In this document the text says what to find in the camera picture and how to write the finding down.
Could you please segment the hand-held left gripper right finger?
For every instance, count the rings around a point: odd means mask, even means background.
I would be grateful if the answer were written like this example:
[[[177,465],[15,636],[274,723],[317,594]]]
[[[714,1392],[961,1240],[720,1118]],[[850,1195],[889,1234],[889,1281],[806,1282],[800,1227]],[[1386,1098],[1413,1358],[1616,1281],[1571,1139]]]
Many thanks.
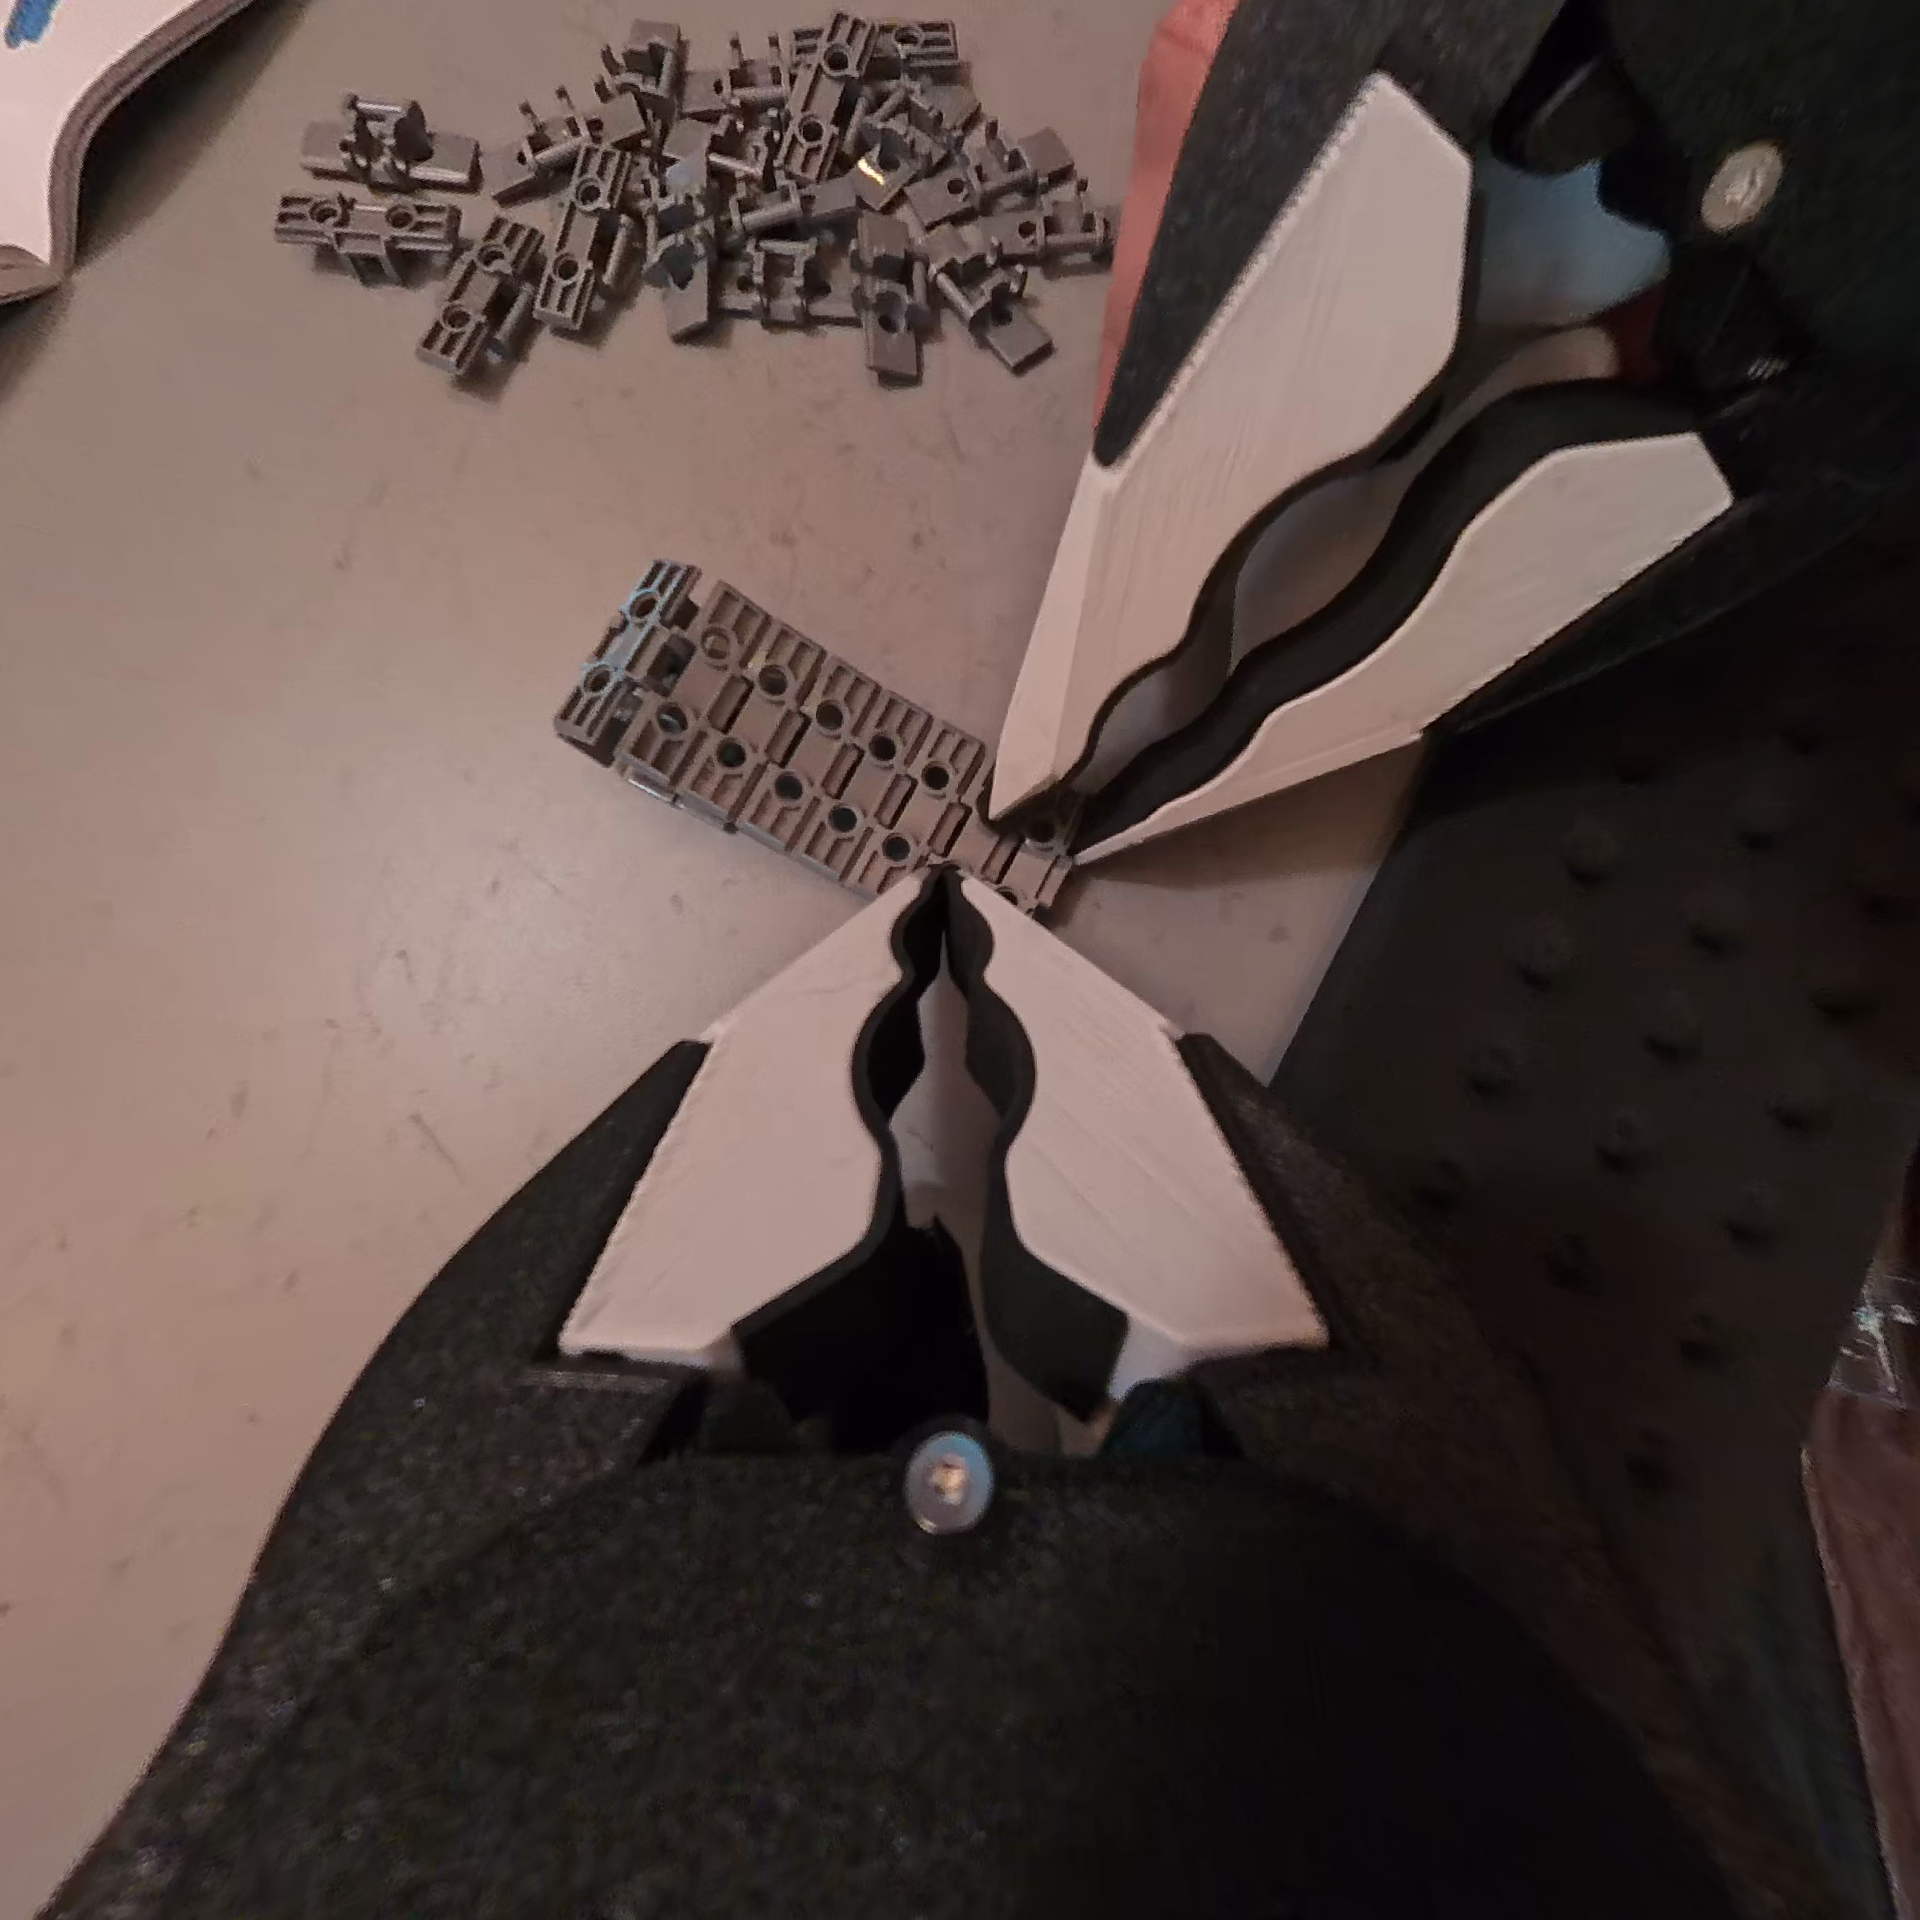
[[[961,872],[947,872],[947,969],[990,1105],[980,1309],[1009,1372],[1092,1420],[1209,1364],[1325,1358],[1331,1315],[1197,1038]]]

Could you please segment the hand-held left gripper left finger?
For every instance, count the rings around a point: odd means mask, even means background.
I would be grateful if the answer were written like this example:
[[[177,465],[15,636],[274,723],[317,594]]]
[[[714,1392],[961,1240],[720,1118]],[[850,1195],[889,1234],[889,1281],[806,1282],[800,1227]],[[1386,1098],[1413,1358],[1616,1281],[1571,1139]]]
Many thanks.
[[[928,1068],[938,872],[898,880],[701,1033],[561,1358],[744,1372],[783,1297],[838,1282],[898,1212],[889,1118]]]

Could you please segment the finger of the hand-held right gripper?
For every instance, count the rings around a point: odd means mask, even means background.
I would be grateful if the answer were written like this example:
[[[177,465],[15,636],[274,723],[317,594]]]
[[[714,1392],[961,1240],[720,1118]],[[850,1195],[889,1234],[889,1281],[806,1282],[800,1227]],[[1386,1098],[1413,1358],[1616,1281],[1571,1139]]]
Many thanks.
[[[1083,811],[1078,865],[1411,748],[1727,504],[1701,437],[1654,437],[1545,450],[1443,552],[1393,532],[1325,610]]]
[[[990,817],[1053,799],[1098,715],[1188,636],[1216,557],[1434,390],[1456,352],[1470,148],[1369,76],[1148,413],[1087,456],[990,755]]]

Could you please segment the pile of grey track links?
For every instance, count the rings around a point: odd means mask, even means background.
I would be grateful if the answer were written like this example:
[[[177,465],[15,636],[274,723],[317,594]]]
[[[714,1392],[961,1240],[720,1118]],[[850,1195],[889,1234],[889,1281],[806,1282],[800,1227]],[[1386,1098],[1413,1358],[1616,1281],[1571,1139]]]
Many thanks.
[[[1098,273],[1118,210],[1071,143],[998,130],[953,18],[834,15],[720,67],[634,18],[587,94],[525,100],[482,148],[419,100],[343,94],[300,130],[274,239],[359,288],[419,288],[417,358],[493,387],[538,336],[597,338],[649,293],[666,338],[850,330],[880,387],[917,387],[953,321],[1009,374],[1053,358],[1030,288]]]

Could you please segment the grey desk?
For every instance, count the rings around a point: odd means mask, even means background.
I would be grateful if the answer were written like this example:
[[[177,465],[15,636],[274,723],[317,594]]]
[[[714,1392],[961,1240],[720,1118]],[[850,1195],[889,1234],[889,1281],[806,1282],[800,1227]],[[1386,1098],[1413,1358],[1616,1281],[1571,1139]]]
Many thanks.
[[[691,557],[990,739],[1092,437],[1108,273],[1053,358],[947,336],[670,346],[634,295],[493,390],[419,293],[274,246],[343,92],[482,143],[632,18],[697,57],[806,6],[249,6],[80,161],[5,312],[5,1728],[34,1914],[203,1680],[326,1414],[463,1234],[850,899],[554,739]]]

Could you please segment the instruction booklet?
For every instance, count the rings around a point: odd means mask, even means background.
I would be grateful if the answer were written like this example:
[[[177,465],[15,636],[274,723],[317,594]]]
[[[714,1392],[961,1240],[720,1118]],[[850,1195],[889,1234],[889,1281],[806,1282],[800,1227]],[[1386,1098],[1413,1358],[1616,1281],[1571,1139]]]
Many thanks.
[[[5,0],[0,6],[0,306],[77,269],[80,155],[115,105],[249,0]]]

